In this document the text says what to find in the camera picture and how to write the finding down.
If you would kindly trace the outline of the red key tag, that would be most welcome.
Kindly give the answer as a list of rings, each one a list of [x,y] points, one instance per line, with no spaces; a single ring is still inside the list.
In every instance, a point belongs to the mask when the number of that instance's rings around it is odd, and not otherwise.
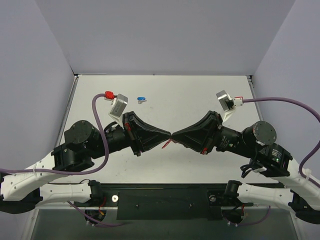
[[[168,146],[169,143],[172,142],[172,139],[169,139],[162,147],[161,149],[164,149],[166,146]]]

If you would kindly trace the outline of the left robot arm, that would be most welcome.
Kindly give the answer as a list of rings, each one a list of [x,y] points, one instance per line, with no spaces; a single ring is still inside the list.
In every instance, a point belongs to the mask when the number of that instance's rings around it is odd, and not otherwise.
[[[171,133],[143,122],[133,112],[124,115],[122,124],[115,121],[104,130],[108,153],[131,148],[136,156],[170,139]],[[61,202],[79,202],[98,206],[104,201],[101,184],[53,184],[94,166],[94,160],[106,155],[100,131],[86,120],[74,123],[64,132],[65,142],[53,149],[45,158],[28,167],[26,172],[0,172],[0,210],[9,214],[22,214],[36,207]]]

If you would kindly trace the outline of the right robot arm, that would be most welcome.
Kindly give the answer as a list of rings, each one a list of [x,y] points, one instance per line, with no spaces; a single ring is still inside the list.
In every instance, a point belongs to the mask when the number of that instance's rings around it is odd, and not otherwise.
[[[223,126],[220,114],[209,111],[197,123],[171,135],[179,143],[202,155],[212,150],[230,152],[249,159],[241,166],[241,177],[255,172],[283,184],[283,188],[258,187],[229,180],[223,192],[230,205],[264,204],[278,207],[307,223],[320,223],[319,180],[300,169],[298,162],[281,145],[277,144],[276,130],[265,121],[258,121],[239,132]]]

